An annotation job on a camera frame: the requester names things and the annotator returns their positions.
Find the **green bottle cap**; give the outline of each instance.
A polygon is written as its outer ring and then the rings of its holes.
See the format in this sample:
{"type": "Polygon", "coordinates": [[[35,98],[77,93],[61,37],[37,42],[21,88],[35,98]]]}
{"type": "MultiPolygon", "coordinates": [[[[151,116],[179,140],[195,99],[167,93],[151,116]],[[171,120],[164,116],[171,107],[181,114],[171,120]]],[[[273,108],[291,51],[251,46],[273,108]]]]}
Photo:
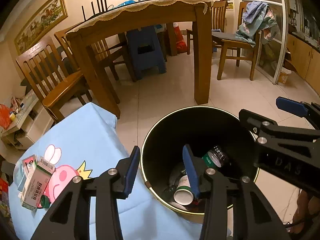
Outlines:
{"type": "Polygon", "coordinates": [[[40,204],[43,208],[49,208],[51,204],[49,197],[46,195],[42,195],[40,198],[40,204]]]}

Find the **wooden dining table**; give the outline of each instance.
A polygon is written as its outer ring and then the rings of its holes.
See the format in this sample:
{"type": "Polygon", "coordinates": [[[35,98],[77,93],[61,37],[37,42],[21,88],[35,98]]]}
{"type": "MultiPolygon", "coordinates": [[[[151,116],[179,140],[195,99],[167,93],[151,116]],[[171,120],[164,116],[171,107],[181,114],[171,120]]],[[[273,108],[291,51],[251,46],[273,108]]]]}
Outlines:
{"type": "Polygon", "coordinates": [[[198,105],[208,103],[212,57],[211,0],[144,0],[96,14],[66,35],[101,107],[120,117],[120,109],[109,89],[110,80],[106,71],[98,66],[90,45],[129,30],[172,22],[192,22],[194,98],[198,105]]]}

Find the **kitchen cabinet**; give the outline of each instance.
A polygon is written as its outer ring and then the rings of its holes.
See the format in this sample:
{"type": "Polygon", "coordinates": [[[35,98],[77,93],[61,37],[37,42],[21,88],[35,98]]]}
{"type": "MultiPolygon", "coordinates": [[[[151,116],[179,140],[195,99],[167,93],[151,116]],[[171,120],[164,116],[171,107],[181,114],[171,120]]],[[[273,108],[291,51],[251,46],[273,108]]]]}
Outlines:
{"type": "Polygon", "coordinates": [[[291,53],[291,62],[294,62],[295,52],[296,52],[296,42],[297,38],[291,34],[288,34],[287,48],[291,53]]]}
{"type": "Polygon", "coordinates": [[[306,81],[320,95],[320,53],[312,49],[306,81]]]}
{"type": "Polygon", "coordinates": [[[296,49],[293,65],[298,74],[305,79],[311,59],[312,47],[299,39],[296,39],[295,43],[296,49]]]}
{"type": "Polygon", "coordinates": [[[292,65],[295,67],[298,74],[305,79],[311,59],[312,47],[289,34],[287,48],[291,53],[292,65]]]}

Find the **seat cushion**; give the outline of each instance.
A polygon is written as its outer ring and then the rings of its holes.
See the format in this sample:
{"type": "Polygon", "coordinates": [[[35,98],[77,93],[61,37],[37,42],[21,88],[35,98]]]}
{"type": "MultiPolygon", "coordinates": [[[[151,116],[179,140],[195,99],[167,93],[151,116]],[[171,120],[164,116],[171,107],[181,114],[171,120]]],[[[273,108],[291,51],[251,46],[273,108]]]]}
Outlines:
{"type": "Polygon", "coordinates": [[[77,71],[67,76],[59,83],[42,101],[45,107],[52,107],[57,103],[69,90],[71,90],[79,82],[85,83],[85,78],[81,71],[77,71]]]}
{"type": "Polygon", "coordinates": [[[211,32],[213,37],[216,37],[220,40],[230,40],[230,41],[239,41],[243,43],[248,43],[246,40],[241,40],[236,37],[233,33],[219,33],[219,32],[211,32]]]}

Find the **cartoon print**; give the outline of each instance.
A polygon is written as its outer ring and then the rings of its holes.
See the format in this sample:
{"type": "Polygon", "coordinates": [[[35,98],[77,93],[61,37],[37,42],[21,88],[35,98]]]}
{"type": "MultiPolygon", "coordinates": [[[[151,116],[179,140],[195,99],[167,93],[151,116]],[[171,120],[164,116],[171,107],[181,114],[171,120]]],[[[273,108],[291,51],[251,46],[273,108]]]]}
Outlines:
{"type": "MultiPolygon", "coordinates": [[[[55,165],[61,158],[61,149],[52,144],[49,145],[44,153],[44,158],[55,165]]],[[[78,169],[67,164],[56,167],[43,194],[49,197],[50,202],[53,203],[73,177],[81,176],[83,179],[89,179],[91,172],[92,170],[85,170],[85,161],[78,169]]]]}

